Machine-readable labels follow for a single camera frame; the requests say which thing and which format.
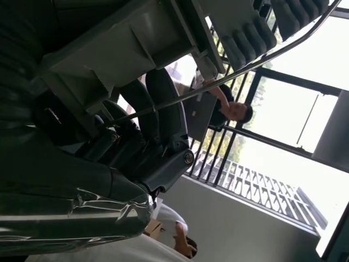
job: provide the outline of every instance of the plastic wrap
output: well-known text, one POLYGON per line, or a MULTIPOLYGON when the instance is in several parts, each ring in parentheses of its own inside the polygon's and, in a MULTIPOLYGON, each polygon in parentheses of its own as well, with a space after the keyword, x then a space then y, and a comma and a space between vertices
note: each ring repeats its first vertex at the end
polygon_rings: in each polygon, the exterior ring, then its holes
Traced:
POLYGON ((144 195, 121 202, 81 188, 73 199, 18 189, 0 193, 0 256, 70 252, 135 237, 154 206, 144 195))

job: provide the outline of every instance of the cardboard box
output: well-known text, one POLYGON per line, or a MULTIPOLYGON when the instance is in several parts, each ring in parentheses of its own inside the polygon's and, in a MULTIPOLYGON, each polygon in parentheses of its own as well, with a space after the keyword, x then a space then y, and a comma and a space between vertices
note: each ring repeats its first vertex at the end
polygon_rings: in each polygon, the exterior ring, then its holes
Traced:
POLYGON ((150 236, 152 239, 158 239, 161 230, 161 223, 155 219, 152 219, 144 231, 145 235, 150 236))

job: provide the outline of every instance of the person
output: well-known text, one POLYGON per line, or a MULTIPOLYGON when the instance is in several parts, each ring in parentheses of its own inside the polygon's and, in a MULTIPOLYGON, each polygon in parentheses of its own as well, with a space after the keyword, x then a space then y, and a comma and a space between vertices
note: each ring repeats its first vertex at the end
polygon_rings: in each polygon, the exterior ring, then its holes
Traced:
MULTIPOLYGON (((215 79, 204 80, 199 71, 197 72, 193 89, 197 90, 214 82, 215 79)), ((210 121, 212 127, 222 127, 226 121, 236 121, 242 124, 250 121, 253 110, 250 105, 235 102, 231 91, 227 85, 213 88, 209 93, 217 97, 217 101, 210 121)))
POLYGON ((31 255, 26 262, 188 262, 173 248, 142 234, 78 252, 31 255))
POLYGON ((173 245, 170 239, 174 240, 174 249, 187 258, 191 259, 197 252, 197 245, 195 241, 188 237, 188 225, 185 221, 175 210, 161 204, 159 213, 156 218, 162 225, 162 232, 159 240, 168 245, 173 245))

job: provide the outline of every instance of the white wall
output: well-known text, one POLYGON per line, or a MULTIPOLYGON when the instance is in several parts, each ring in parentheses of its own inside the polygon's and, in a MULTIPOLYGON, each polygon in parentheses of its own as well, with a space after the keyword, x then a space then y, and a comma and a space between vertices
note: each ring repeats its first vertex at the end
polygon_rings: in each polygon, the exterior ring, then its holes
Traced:
POLYGON ((320 261, 317 236, 188 177, 162 198, 188 224, 196 262, 320 261))

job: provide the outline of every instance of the sky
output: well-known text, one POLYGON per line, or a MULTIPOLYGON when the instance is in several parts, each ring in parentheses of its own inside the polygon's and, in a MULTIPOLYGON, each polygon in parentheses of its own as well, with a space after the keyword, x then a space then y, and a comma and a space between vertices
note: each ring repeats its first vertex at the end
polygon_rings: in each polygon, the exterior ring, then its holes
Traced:
POLYGON ((349 0, 341 0, 338 7, 341 7, 341 8, 349 8, 349 0))
MULTIPOLYGON (((349 58, 348 28, 349 20, 330 17, 305 43, 273 60, 271 69, 349 90, 347 66, 345 66, 349 58)), ((264 100, 256 108, 256 118, 251 130, 289 145, 303 146, 309 152, 314 152, 337 101, 336 97, 274 80, 267 80, 265 88, 264 100), (297 145, 302 128, 318 94, 314 111, 297 145)), ((349 175, 336 169, 253 140, 247 140, 240 159, 242 164, 265 175, 300 186, 328 219, 331 218, 333 208, 348 199, 346 185, 349 175)))

